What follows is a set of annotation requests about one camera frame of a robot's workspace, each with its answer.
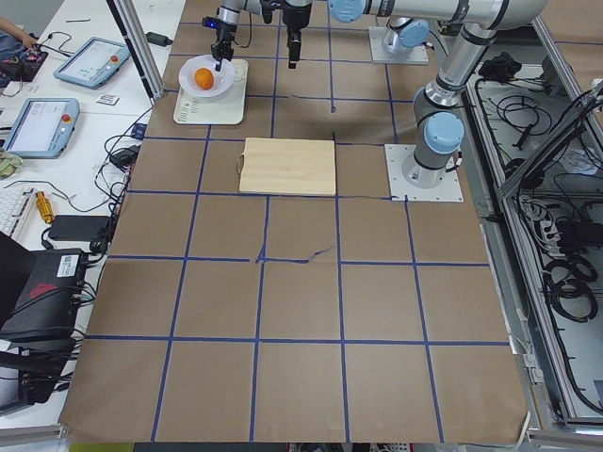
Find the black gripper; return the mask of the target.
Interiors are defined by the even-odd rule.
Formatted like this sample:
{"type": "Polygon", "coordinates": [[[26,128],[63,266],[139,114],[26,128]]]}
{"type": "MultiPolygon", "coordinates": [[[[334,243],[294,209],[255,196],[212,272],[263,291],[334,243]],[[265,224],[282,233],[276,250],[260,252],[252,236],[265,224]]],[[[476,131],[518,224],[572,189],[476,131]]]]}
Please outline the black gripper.
{"type": "Polygon", "coordinates": [[[211,45],[211,53],[216,60],[215,69],[220,72],[222,61],[231,60],[233,57],[232,44],[236,37],[236,26],[221,19],[214,19],[212,27],[216,30],[217,40],[211,45]]]}
{"type": "Polygon", "coordinates": [[[286,26],[288,68],[295,69],[300,61],[302,30],[309,25],[311,0],[284,1],[282,20],[286,26]]]}

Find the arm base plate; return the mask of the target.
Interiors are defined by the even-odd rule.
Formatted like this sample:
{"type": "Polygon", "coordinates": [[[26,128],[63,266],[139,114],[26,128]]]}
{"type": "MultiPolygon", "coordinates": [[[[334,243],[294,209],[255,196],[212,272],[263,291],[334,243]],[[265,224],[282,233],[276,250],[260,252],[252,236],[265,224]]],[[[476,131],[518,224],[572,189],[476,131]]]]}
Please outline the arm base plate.
{"type": "Polygon", "coordinates": [[[385,144],[390,198],[397,202],[463,202],[452,156],[442,169],[424,169],[415,160],[413,144],[385,144]]]}
{"type": "Polygon", "coordinates": [[[368,30],[373,63],[427,65],[429,56],[424,44],[406,47],[398,33],[389,27],[372,26],[368,30]]]}

